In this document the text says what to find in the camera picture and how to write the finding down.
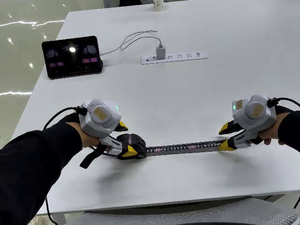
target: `electrical outlet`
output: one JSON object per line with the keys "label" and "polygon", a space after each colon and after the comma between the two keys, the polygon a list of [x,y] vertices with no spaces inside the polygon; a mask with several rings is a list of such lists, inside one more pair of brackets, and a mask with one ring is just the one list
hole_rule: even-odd
{"label": "electrical outlet", "polygon": [[143,56],[141,57],[141,64],[153,64],[163,62],[177,62],[187,60],[202,60],[208,59],[209,57],[205,52],[185,52],[185,53],[171,53],[165,56],[164,60],[156,60],[156,56]]}

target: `shiny floor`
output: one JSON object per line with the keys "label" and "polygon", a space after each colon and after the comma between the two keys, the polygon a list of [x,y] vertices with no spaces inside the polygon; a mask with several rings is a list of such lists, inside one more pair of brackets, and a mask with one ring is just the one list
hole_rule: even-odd
{"label": "shiny floor", "polygon": [[[0,149],[9,142],[44,66],[41,43],[56,39],[68,12],[103,7],[103,0],[0,1]],[[276,204],[291,207],[298,196],[289,194]],[[36,217],[30,224],[50,221]]]}

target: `hand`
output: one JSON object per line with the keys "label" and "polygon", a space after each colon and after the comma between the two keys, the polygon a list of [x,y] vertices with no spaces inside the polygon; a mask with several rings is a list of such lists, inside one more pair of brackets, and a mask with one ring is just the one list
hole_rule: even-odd
{"label": "hand", "polygon": [[95,146],[97,147],[99,145],[99,139],[96,137],[92,137],[87,135],[81,130],[80,124],[75,122],[67,122],[68,125],[74,127],[77,132],[79,133],[82,141],[82,147],[88,147],[88,146]]}
{"label": "hand", "polygon": [[[278,128],[279,125],[281,124],[282,120],[288,115],[290,114],[289,112],[285,112],[282,114],[277,115],[277,121],[275,124],[273,124],[270,128],[261,131],[258,136],[260,138],[263,139],[263,142],[266,145],[270,145],[271,144],[271,140],[272,139],[278,139]],[[278,140],[278,144],[280,145],[284,145],[284,143],[280,140]]]}

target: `black tablet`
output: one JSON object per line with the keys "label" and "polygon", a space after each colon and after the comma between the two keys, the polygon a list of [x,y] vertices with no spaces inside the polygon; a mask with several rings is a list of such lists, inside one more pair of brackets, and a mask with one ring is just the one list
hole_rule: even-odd
{"label": "black tablet", "polygon": [[94,74],[102,70],[95,36],[46,41],[42,48],[49,78]]}

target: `black jacket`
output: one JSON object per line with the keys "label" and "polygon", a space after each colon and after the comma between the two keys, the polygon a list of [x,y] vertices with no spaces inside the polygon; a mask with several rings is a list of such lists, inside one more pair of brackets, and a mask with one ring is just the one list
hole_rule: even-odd
{"label": "black jacket", "polygon": [[[279,126],[279,139],[300,150],[300,111]],[[61,170],[82,148],[78,132],[66,123],[31,131],[0,150],[0,224],[28,224],[42,206]]]}

